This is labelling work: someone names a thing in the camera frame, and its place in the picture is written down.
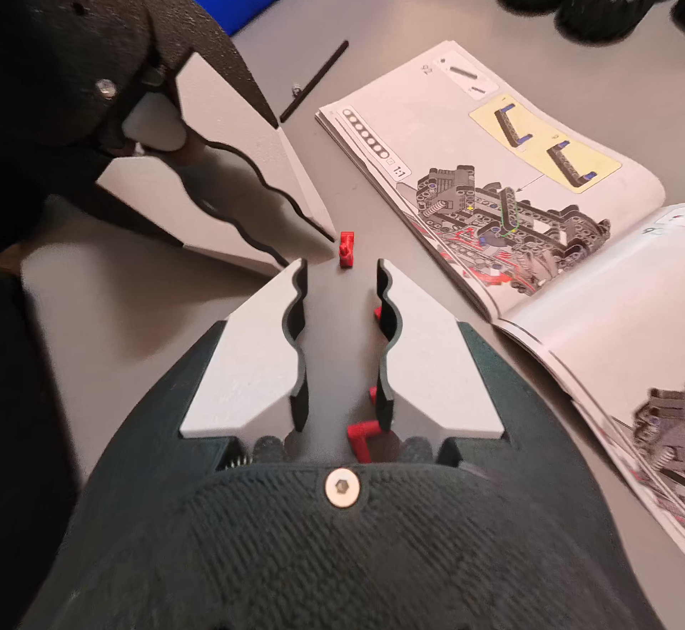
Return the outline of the toy building instruction booklet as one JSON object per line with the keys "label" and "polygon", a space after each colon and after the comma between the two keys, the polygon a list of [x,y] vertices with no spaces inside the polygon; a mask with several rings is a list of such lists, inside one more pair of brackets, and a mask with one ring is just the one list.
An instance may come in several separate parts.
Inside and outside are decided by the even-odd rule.
{"label": "toy building instruction booklet", "polygon": [[684,204],[454,41],[316,119],[684,550]]}

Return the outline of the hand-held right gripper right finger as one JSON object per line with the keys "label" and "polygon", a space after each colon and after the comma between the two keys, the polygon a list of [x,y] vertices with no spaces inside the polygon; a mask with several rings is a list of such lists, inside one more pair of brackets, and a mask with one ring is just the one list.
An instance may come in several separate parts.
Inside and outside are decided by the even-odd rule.
{"label": "hand-held right gripper right finger", "polygon": [[381,431],[401,441],[501,439],[503,423],[459,320],[385,258],[376,291],[387,339],[375,397]]}

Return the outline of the black toy axle rod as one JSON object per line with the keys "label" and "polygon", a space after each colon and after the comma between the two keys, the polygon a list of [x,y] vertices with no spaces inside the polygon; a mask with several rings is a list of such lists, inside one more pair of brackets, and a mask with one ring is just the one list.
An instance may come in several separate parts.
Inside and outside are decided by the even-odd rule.
{"label": "black toy axle rod", "polygon": [[279,117],[280,124],[284,124],[299,108],[299,106],[304,102],[304,100],[311,94],[316,86],[318,86],[323,78],[329,73],[330,69],[338,62],[338,60],[343,56],[349,47],[349,40],[345,39],[336,48],[335,52],[325,61],[316,74],[304,85],[302,86],[301,94],[293,98],[288,104],[285,110],[281,113]]}

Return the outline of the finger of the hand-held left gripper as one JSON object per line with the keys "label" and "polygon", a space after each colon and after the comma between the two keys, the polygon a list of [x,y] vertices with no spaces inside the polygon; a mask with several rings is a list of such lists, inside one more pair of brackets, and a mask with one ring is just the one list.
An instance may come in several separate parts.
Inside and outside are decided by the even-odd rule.
{"label": "finger of the hand-held left gripper", "polygon": [[182,147],[186,129],[213,148],[241,156],[262,185],[290,201],[298,215],[330,241],[337,231],[284,130],[272,126],[197,52],[176,75],[179,107],[148,92],[123,120],[123,134],[159,151]]}
{"label": "finger of the hand-held left gripper", "polygon": [[288,265],[277,250],[252,239],[236,220],[196,203],[181,177],[159,158],[115,158],[97,185],[186,250],[269,277]]}

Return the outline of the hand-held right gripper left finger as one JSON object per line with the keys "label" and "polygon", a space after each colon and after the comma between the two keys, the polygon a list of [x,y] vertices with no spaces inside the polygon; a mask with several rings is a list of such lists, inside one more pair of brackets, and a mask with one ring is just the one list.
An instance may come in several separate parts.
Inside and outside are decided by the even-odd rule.
{"label": "hand-held right gripper left finger", "polygon": [[296,259],[225,320],[179,427],[182,437],[285,440],[303,431],[309,389],[298,337],[307,293],[308,263]]}

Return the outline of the red angled toy beam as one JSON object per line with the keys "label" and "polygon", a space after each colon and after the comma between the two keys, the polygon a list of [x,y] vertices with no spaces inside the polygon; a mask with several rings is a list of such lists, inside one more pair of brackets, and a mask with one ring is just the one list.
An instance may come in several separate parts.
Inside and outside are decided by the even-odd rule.
{"label": "red angled toy beam", "polygon": [[366,420],[347,426],[347,438],[357,463],[372,463],[369,440],[384,434],[378,420]]}

